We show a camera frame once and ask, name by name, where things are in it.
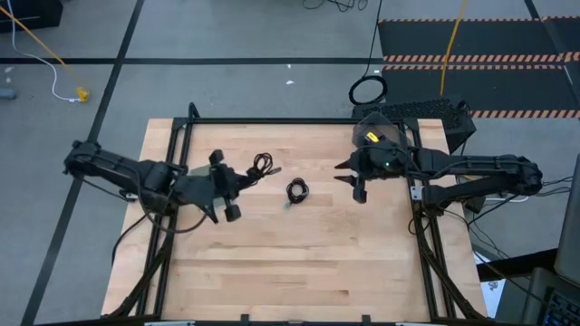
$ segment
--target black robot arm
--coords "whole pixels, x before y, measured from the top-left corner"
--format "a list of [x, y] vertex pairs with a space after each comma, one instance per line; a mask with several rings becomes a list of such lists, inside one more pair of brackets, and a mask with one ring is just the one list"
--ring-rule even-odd
[[426, 213], [436, 216], [454, 201], [501, 192], [532, 196], [542, 189], [542, 172], [524, 157], [449, 156], [439, 150], [415, 149], [413, 159], [427, 180], [445, 175], [483, 177], [451, 187], [412, 187], [412, 199], [420, 201]]
[[103, 150], [98, 143], [75, 141], [64, 161], [64, 173], [77, 178], [102, 177], [126, 192], [137, 194], [144, 209], [160, 215], [168, 215], [178, 206], [195, 205], [217, 223], [213, 201], [222, 197], [226, 203], [226, 219], [232, 222], [241, 217], [239, 207], [231, 203], [239, 192], [280, 168], [264, 171], [255, 164], [244, 176], [221, 163], [223, 159], [222, 151], [214, 150], [209, 156], [208, 175], [187, 176], [188, 167], [135, 161]]
[[523, 157], [504, 155], [450, 156], [440, 150], [410, 148], [403, 150], [387, 139], [360, 146], [336, 168], [349, 168], [356, 177], [335, 177], [354, 187], [353, 198], [366, 202], [365, 181], [390, 177], [414, 177], [428, 181], [447, 175], [484, 177], [453, 187], [425, 186], [411, 189], [412, 199], [421, 201], [427, 213], [441, 215], [454, 201], [499, 192], [531, 196], [542, 188], [542, 172]]

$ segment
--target small black object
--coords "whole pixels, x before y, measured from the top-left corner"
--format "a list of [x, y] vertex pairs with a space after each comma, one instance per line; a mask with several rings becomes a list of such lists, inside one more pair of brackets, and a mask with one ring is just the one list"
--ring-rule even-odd
[[362, 316], [362, 326], [371, 326], [371, 315], [363, 315]]
[[194, 119], [197, 119], [197, 118], [201, 118], [199, 116], [198, 108], [196, 108], [196, 105], [193, 102], [189, 103], [188, 118], [190, 121], [193, 121]]
[[240, 326], [250, 326], [250, 315], [247, 313], [242, 313], [239, 316]]
[[129, 191], [126, 191], [125, 189], [119, 190], [119, 195], [121, 197], [125, 198], [127, 200], [127, 202], [129, 202], [129, 203], [134, 203], [137, 200], [137, 198], [131, 197], [130, 196], [131, 193]]
[[230, 205], [226, 207], [226, 220], [228, 222], [234, 222], [242, 216], [238, 205]]
[[[381, 91], [381, 94], [379, 94], [379, 96], [377, 96], [374, 100], [366, 101], [366, 102], [359, 102], [359, 101], [354, 99], [354, 90], [356, 90], [356, 88], [359, 87], [360, 84], [362, 84], [363, 82], [366, 82], [366, 81], [380, 82], [382, 85], [382, 91]], [[375, 104], [375, 103], [378, 103], [378, 102], [384, 100], [387, 97], [388, 92], [389, 92], [389, 90], [387, 88], [387, 81], [385, 81], [383, 77], [377, 76], [377, 75], [364, 76], [360, 80], [356, 81], [353, 84], [353, 86], [351, 86], [351, 89], [348, 91], [348, 99], [354, 105]]]
[[224, 160], [224, 152], [221, 149], [214, 150], [211, 155], [209, 155], [209, 163], [217, 164]]
[[481, 213], [481, 209], [483, 209], [483, 206], [485, 204], [486, 204], [485, 196], [473, 197], [465, 202], [465, 208], [467, 208], [468, 210], [470, 210], [475, 214], [479, 214]]
[[[295, 195], [292, 192], [294, 186], [299, 186], [300, 188], [302, 188], [302, 192], [300, 193], [300, 195]], [[286, 187], [286, 193], [288, 194], [288, 200], [290, 201], [290, 204], [302, 203], [306, 199], [306, 197], [308, 197], [309, 192], [310, 189], [308, 188], [305, 181], [301, 177], [295, 178], [294, 180], [292, 180], [292, 182], [290, 182], [290, 184], [288, 184], [288, 187]]]

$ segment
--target black cable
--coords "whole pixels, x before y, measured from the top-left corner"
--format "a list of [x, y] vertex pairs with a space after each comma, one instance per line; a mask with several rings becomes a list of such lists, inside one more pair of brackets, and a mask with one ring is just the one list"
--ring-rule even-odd
[[[374, 40], [376, 39], [377, 29], [379, 28], [379, 17], [381, 15], [381, 7], [382, 7], [382, 0], [380, 0], [380, 2], [379, 2], [379, 8], [377, 9], [377, 17], [374, 20], [374, 31], [372, 32], [371, 51], [369, 52], [369, 59], [366, 63], [366, 69], [364, 70], [364, 74], [362, 75], [362, 77], [358, 81], [356, 81], [353, 84], [353, 86], [351, 86], [351, 89], [348, 91], [348, 99], [354, 105], [378, 103], [378, 102], [384, 100], [387, 97], [387, 93], [389, 92], [389, 89], [387, 86], [387, 81], [385, 81], [382, 76], [377, 76], [377, 75], [367, 76], [367, 73], [369, 72], [369, 68], [371, 67], [372, 50], [374, 49]], [[366, 102], [357, 101], [354, 98], [354, 90], [356, 90], [356, 88], [359, 87], [359, 85], [361, 85], [363, 82], [366, 82], [366, 81], [379, 82], [382, 86], [381, 94], [379, 94], [379, 96], [377, 96], [374, 100], [370, 100], [370, 101], [366, 101]]]
[[465, 151], [465, 145], [467, 145], [468, 140], [465, 139], [465, 141], [463, 142], [463, 146], [461, 147], [461, 152], [459, 153], [461, 156], [463, 156], [463, 152]]
[[474, 235], [474, 236], [476, 236], [476, 237], [477, 237], [477, 239], [478, 239], [478, 240], [479, 240], [479, 241], [480, 241], [482, 244], [484, 244], [484, 245], [487, 245], [488, 247], [490, 247], [490, 248], [493, 248], [495, 251], [497, 251], [497, 252], [498, 252], [498, 256], [499, 256], [500, 258], [511, 258], [511, 257], [510, 257], [508, 254], [506, 254], [506, 253], [504, 253], [502, 250], [500, 250], [500, 249], [498, 248], [498, 246], [496, 245], [496, 243], [493, 241], [493, 239], [491, 239], [491, 237], [490, 237], [490, 236], [489, 236], [487, 233], [485, 233], [483, 230], [481, 230], [481, 229], [479, 228], [479, 226], [478, 226], [476, 223], [474, 223], [473, 225], [474, 225], [474, 226], [475, 226], [475, 227], [476, 227], [476, 228], [477, 228], [477, 229], [480, 231], [480, 233], [482, 233], [482, 234], [483, 234], [483, 235], [484, 235], [484, 236], [485, 236], [485, 237], [486, 237], [486, 238], [487, 238], [487, 239], [490, 241], [490, 243], [488, 243], [488, 242], [484, 241], [483, 239], [481, 239], [481, 238], [479, 237], [478, 233], [477, 233], [477, 232], [475, 232], [475, 230], [473, 230], [472, 228], [470, 228], [470, 227], [469, 227], [469, 225], [468, 225], [468, 221], [466, 221], [466, 220], [465, 220], [465, 218], [463, 218], [463, 217], [461, 217], [459, 214], [457, 214], [457, 213], [454, 213], [454, 212], [451, 212], [451, 211], [449, 211], [449, 210], [447, 210], [447, 209], [444, 209], [444, 211], [445, 211], [445, 212], [447, 212], [447, 213], [453, 214], [453, 215], [454, 215], [454, 216], [456, 216], [456, 217], [457, 217], [459, 220], [461, 220], [461, 222], [465, 223], [465, 226], [467, 227], [468, 231], [470, 231], [471, 233], [473, 233], [473, 235]]
[[468, 222], [468, 226], [472, 225], [473, 223], [475, 223], [477, 220], [479, 220], [481, 217], [486, 216], [487, 214], [495, 211], [496, 209], [502, 207], [503, 205], [509, 203], [510, 200], [514, 199], [515, 197], [517, 197], [517, 195], [514, 195], [504, 201], [502, 201], [501, 203], [499, 203], [497, 206], [490, 208], [489, 210], [487, 210], [485, 213], [479, 215], [479, 216], [474, 216], [473, 219], [471, 221]]
[[[414, 221], [414, 220], [415, 220], [415, 217], [412, 217], [412, 218], [411, 218], [411, 221], [409, 221], [409, 223], [407, 224], [407, 230], [409, 231], [409, 233], [410, 233], [410, 234], [412, 234], [412, 235], [417, 235], [417, 233], [416, 233], [416, 232], [412, 232], [412, 231], [411, 231], [411, 224], [413, 223], [413, 221]], [[421, 233], [421, 234], [424, 234], [424, 233], [425, 233], [425, 231], [427, 231], [427, 229], [429, 228], [429, 226], [430, 226], [430, 225], [431, 225], [431, 220], [430, 220], [430, 218], [428, 218], [428, 219], [427, 219], [427, 224], [426, 224], [426, 225], [425, 225], [425, 226], [424, 226], [424, 227], [421, 229], [420, 233]]]
[[[299, 195], [295, 195], [293, 191], [295, 186], [300, 187], [302, 190]], [[306, 185], [305, 181], [301, 177], [295, 178], [286, 187], [286, 194], [288, 195], [288, 201], [290, 202], [289, 205], [302, 203], [308, 197], [309, 193], [310, 189], [308, 188], [308, 185]]]
[[552, 186], [555, 184], [559, 184], [561, 182], [572, 182], [572, 179], [574, 178], [574, 176], [570, 176], [570, 177], [563, 177], [559, 180], [555, 180], [555, 181], [546, 181], [546, 182], [542, 182], [542, 186]]
[[[347, 1], [348, 2], [345, 4], [345, 3], [342, 3], [342, 2], [340, 2], [338, 0], [320, 0], [320, 2], [318, 4], [309, 6], [309, 5], [306, 5], [306, 3], [313, 2], [313, 1], [303, 0], [302, 1], [302, 7], [304, 7], [305, 9], [308, 9], [308, 10], [314, 10], [314, 9], [320, 8], [322, 5], [324, 5], [324, 3], [328, 2], [328, 3], [331, 3], [331, 4], [335, 4], [336, 7], [338, 7], [338, 10], [341, 13], [346, 13], [350, 9], [353, 9], [354, 8], [354, 0], [347, 0]], [[369, 1], [368, 0], [358, 0], [358, 3], [357, 3], [357, 6], [356, 7], [360, 11], [362, 11], [362, 10], [364, 10], [364, 8], [366, 8], [366, 6], [368, 4], [369, 4]]]
[[280, 171], [281, 168], [274, 168], [274, 161], [270, 153], [260, 153], [254, 157], [254, 165], [246, 171], [247, 176], [254, 180], [250, 186], [257, 184], [262, 177], [273, 175]]
[[[86, 156], [86, 157], [89, 157], [89, 158], [92, 157], [91, 155], [88, 155], [88, 154], [79, 154], [76, 157], [78, 158], [78, 157], [83, 157], [83, 156]], [[145, 204], [143, 203], [143, 200], [142, 200], [143, 196], [141, 194], [141, 189], [142, 189], [143, 185], [141, 184], [141, 175], [140, 175], [139, 171], [136, 170], [135, 168], [129, 167], [129, 166], [123, 164], [123, 163], [116, 162], [116, 161], [113, 161], [113, 160], [110, 160], [110, 159], [107, 159], [107, 158], [99, 157], [99, 159], [101, 159], [101, 160], [103, 160], [105, 162], [109, 162], [111, 164], [114, 164], [114, 165], [116, 165], [118, 167], [126, 168], [126, 169], [128, 169], [129, 171], [131, 171], [135, 175], [135, 178], [137, 178], [137, 197], [139, 199], [139, 204], [141, 206], [141, 209], [143, 210], [143, 212], [145, 212], [145, 217], [147, 217], [147, 219], [149, 219], [150, 222], [153, 225], [155, 225], [155, 227], [157, 227], [159, 230], [161, 230], [163, 232], [166, 232], [166, 233], [169, 233], [169, 234], [184, 234], [184, 233], [187, 233], [187, 232], [191, 232], [191, 231], [197, 229], [206, 220], [206, 218], [210, 214], [210, 212], [208, 212], [207, 209], [204, 209], [204, 208], [201, 208], [200, 207], [199, 209], [201, 209], [203, 211], [204, 215], [192, 227], [189, 227], [189, 228], [186, 228], [186, 229], [181, 229], [181, 230], [177, 230], [177, 229], [171, 230], [171, 229], [168, 229], [167, 227], [165, 227], [165, 226], [163, 226], [163, 225], [155, 222], [155, 220], [153, 219], [153, 217], [150, 214], [151, 212], [147, 209], [147, 207], [145, 207]], [[169, 206], [169, 198], [171, 198], [171, 195], [172, 194], [173, 194], [173, 189], [171, 189], [170, 192], [167, 195], [167, 199], [168, 200], [167, 200], [167, 202], [165, 204], [165, 207], [163, 208], [163, 211], [165, 211], [167, 209], [167, 207]]]
[[121, 233], [121, 235], [119, 236], [119, 238], [117, 239], [117, 242], [115, 243], [115, 245], [112, 247], [112, 254], [111, 254], [111, 266], [113, 265], [113, 263], [115, 263], [115, 255], [117, 254], [117, 247], [119, 246], [119, 244], [121, 243], [121, 240], [125, 237], [125, 235], [127, 235], [127, 233], [129, 233], [132, 229], [134, 229], [137, 225], [139, 225], [141, 222], [143, 222], [143, 220], [145, 219], [145, 215], [143, 215], [140, 219], [138, 219], [137, 221], [135, 221], [135, 223], [133, 223], [132, 225], [130, 225], [127, 230], [123, 231], [123, 233]]
[[556, 189], [552, 189], [543, 193], [535, 194], [536, 197], [548, 197], [557, 194], [565, 194], [570, 192], [570, 187], [558, 187]]
[[74, 177], [74, 178], [77, 180], [81, 180], [82, 182], [84, 182], [85, 184], [87, 184], [91, 187], [95, 187], [95, 188], [99, 189], [100, 191], [104, 192], [105, 194], [111, 195], [111, 196], [116, 197], [116, 198], [118, 198], [122, 201], [125, 201], [125, 202], [130, 202], [129, 199], [127, 199], [121, 195], [117, 195], [117, 194], [113, 193], [112, 191], [109, 191], [103, 187], [97, 186], [97, 185], [93, 184], [91, 181], [85, 179], [84, 177]]

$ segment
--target power cord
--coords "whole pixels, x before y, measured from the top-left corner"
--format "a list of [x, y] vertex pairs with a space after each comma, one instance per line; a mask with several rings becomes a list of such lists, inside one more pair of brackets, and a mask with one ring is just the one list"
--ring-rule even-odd
[[468, 0], [463, 0], [461, 4], [461, 10], [459, 11], [459, 16], [455, 21], [455, 26], [453, 27], [453, 32], [451, 33], [451, 39], [449, 40], [449, 44], [447, 45], [447, 52], [445, 53], [445, 57], [443, 59], [443, 70], [441, 72], [441, 86], [439, 91], [439, 96], [443, 96], [443, 92], [445, 91], [445, 72], [447, 72], [447, 64], [450, 60], [451, 48], [453, 47], [453, 41], [455, 41], [455, 35], [457, 34], [457, 30], [459, 29], [459, 23], [463, 18], [463, 14], [465, 13], [465, 8], [468, 6]]
[[[295, 195], [294, 187], [300, 187], [301, 189], [300, 194]], [[302, 203], [308, 197], [309, 193], [310, 189], [308, 188], [308, 185], [306, 185], [306, 182], [301, 177], [295, 178], [286, 187], [286, 194], [288, 195], [288, 203], [285, 205], [285, 207], [288, 208], [291, 205]]]
[[246, 171], [247, 176], [254, 180], [250, 186], [255, 186], [257, 182], [265, 176], [278, 173], [282, 168], [274, 168], [274, 161], [270, 153], [260, 153], [254, 157], [254, 165]]
[[422, 235], [422, 234], [424, 234], [425, 231], [427, 231], [427, 229], [431, 225], [431, 220], [429, 218], [429, 219], [427, 219], [427, 224], [421, 229], [420, 233], [419, 232], [412, 232], [411, 231], [411, 224], [413, 223], [414, 220], [415, 220], [415, 217], [412, 217], [411, 218], [411, 221], [409, 221], [409, 223], [407, 224], [407, 231], [409, 231], [409, 233], [412, 234], [412, 235]]
[[508, 198], [506, 201], [503, 201], [503, 202], [501, 202], [501, 203], [497, 204], [495, 207], [493, 207], [493, 208], [490, 208], [490, 209], [489, 209], [489, 210], [487, 210], [485, 213], [483, 213], [483, 214], [481, 214], [481, 215], [479, 215], [479, 216], [473, 217], [473, 219], [472, 219], [471, 221], [469, 221], [469, 222], [468, 222], [468, 227], [469, 227], [470, 225], [474, 224], [474, 223], [475, 223], [477, 220], [479, 220], [481, 217], [483, 217], [483, 216], [486, 216], [487, 214], [489, 214], [489, 213], [491, 213], [491, 212], [495, 211], [496, 209], [498, 209], [498, 208], [502, 207], [503, 205], [505, 205], [505, 204], [509, 203], [509, 201], [510, 201], [510, 200], [512, 200], [512, 199], [514, 199], [515, 197], [517, 197], [517, 195], [514, 195], [514, 196], [512, 196], [512, 197]]
[[87, 185], [89, 185], [91, 187], [97, 188], [97, 189], [99, 189], [100, 191], [104, 192], [107, 195], [111, 195], [111, 196], [113, 196], [115, 198], [118, 198], [118, 199], [120, 199], [122, 201], [125, 201], [125, 202], [128, 202], [128, 203], [130, 202], [129, 199], [127, 199], [127, 198], [125, 198], [123, 196], [117, 195], [117, 194], [113, 193], [112, 191], [107, 190], [107, 189], [105, 189], [105, 188], [103, 188], [101, 186], [97, 186], [97, 185], [93, 184], [91, 181], [85, 179], [84, 177], [75, 177], [75, 179], [80, 180], [81, 182], [83, 182], [83, 183], [85, 183], [85, 184], [87, 184]]
[[536, 197], [548, 197], [548, 196], [558, 195], [558, 194], [567, 194], [569, 192], [570, 192], [570, 187], [558, 187], [558, 188], [552, 189], [550, 191], [546, 191], [543, 193], [537, 193]]
[[479, 237], [478, 233], [475, 232], [475, 230], [473, 230], [472, 228], [469, 228], [468, 226], [468, 221], [465, 220], [465, 218], [463, 218], [462, 216], [460, 216], [457, 213], [451, 212], [447, 209], [444, 209], [445, 212], [452, 214], [454, 217], [456, 217], [457, 219], [459, 219], [461, 222], [465, 223], [465, 226], [467, 227], [468, 231], [470, 231], [474, 236], [477, 237], [477, 239], [484, 245], [487, 245], [490, 248], [493, 248], [496, 252], [498, 252], [498, 256], [501, 258], [510, 258], [508, 254], [504, 253], [502, 250], [500, 250], [498, 248], [498, 246], [496, 245], [496, 243], [493, 241], [493, 239], [491, 239], [491, 236], [489, 236], [487, 233], [485, 233], [483, 230], [481, 230], [479, 228], [479, 226], [477, 224], [474, 223], [474, 226], [479, 230], [480, 233], [482, 233], [488, 240], [484, 241], [483, 239], [481, 239], [481, 237]]
[[572, 179], [574, 178], [574, 176], [570, 176], [570, 177], [563, 177], [559, 180], [555, 180], [555, 181], [546, 181], [542, 183], [542, 186], [552, 186], [552, 185], [556, 185], [559, 184], [561, 182], [572, 182]]
[[117, 254], [117, 247], [119, 247], [119, 245], [121, 244], [121, 240], [125, 237], [125, 235], [127, 235], [132, 229], [134, 229], [137, 225], [139, 225], [141, 222], [143, 222], [143, 220], [145, 220], [145, 215], [143, 215], [140, 219], [138, 219], [137, 221], [135, 221], [135, 223], [133, 223], [132, 225], [130, 225], [127, 230], [125, 230], [123, 233], [121, 233], [121, 235], [119, 236], [119, 238], [117, 239], [117, 242], [115, 242], [115, 245], [112, 247], [112, 253], [111, 253], [111, 266], [115, 263], [115, 255]]
[[30, 36], [37, 42], [39, 43], [48, 53], [50, 53], [56, 60], [58, 60], [64, 68], [66, 68], [67, 70], [69, 70], [69, 72], [72, 72], [71, 68], [69, 68], [61, 58], [59, 58], [56, 54], [54, 54], [40, 39], [38, 39], [28, 28], [26, 28], [26, 26], [24, 24], [22, 24], [18, 19], [15, 18], [14, 16], [14, 12], [12, 11], [12, 4], [11, 4], [11, 0], [6, 0], [6, 3], [8, 4], [8, 12], [6, 12], [6, 10], [0, 6], [0, 11], [3, 12], [5, 15], [7, 15], [11, 20], [12, 20], [12, 47], [14, 48], [14, 50], [17, 53], [20, 53], [23, 56], [27, 56], [29, 58], [33, 58], [38, 60], [39, 62], [42, 62], [46, 65], [48, 65], [49, 67], [51, 67], [51, 69], [53, 70], [54, 73], [54, 80], [53, 80], [53, 95], [59, 99], [59, 100], [63, 100], [63, 101], [69, 101], [70, 103], [75, 103], [75, 102], [86, 102], [88, 100], [89, 97], [89, 92], [86, 91], [83, 87], [78, 87], [77, 88], [77, 93], [79, 94], [78, 98], [65, 98], [63, 96], [60, 96], [56, 93], [56, 82], [58, 81], [58, 73], [56, 72], [56, 68], [54, 68], [54, 66], [52, 64], [50, 64], [49, 62], [47, 62], [46, 60], [39, 58], [35, 55], [32, 55], [30, 53], [23, 53], [20, 50], [18, 50], [18, 48], [16, 47], [16, 24], [19, 24], [20, 27], [22, 27], [27, 33], [30, 34]]
[[[320, 0], [319, 3], [317, 3], [316, 5], [306, 5], [307, 3], [312, 3], [312, 0], [303, 0], [302, 1], [302, 7], [304, 7], [305, 9], [308, 10], [314, 10], [314, 9], [318, 9], [320, 8], [322, 5], [324, 5], [325, 2], [331, 3], [331, 4], [335, 4], [338, 7], [338, 10], [341, 13], [346, 13], [347, 11], [349, 11], [350, 9], [354, 8], [354, 0], [347, 0], [348, 3], [342, 3], [338, 0]], [[356, 7], [362, 11], [364, 10], [364, 8], [366, 8], [366, 6], [369, 4], [369, 0], [358, 0], [358, 3], [356, 5]]]
[[[367, 60], [367, 63], [366, 63], [366, 70], [364, 71], [364, 74], [362, 75], [362, 77], [358, 81], [356, 81], [353, 84], [353, 86], [351, 86], [351, 89], [348, 91], [348, 99], [354, 105], [378, 103], [378, 102], [384, 100], [387, 97], [387, 93], [389, 92], [389, 89], [387, 87], [387, 81], [385, 81], [382, 76], [377, 76], [377, 75], [367, 76], [367, 73], [369, 72], [369, 68], [371, 67], [372, 49], [374, 49], [374, 40], [376, 39], [377, 29], [379, 28], [379, 16], [381, 15], [381, 7], [382, 7], [382, 0], [380, 0], [380, 2], [379, 2], [379, 8], [377, 9], [377, 17], [374, 20], [374, 31], [372, 32], [371, 51], [369, 52], [369, 59]], [[366, 82], [366, 81], [379, 82], [382, 86], [381, 94], [379, 94], [379, 96], [377, 96], [374, 100], [370, 100], [370, 101], [366, 101], [366, 102], [357, 101], [354, 98], [354, 90], [356, 90], [357, 87], [359, 87], [363, 82]]]

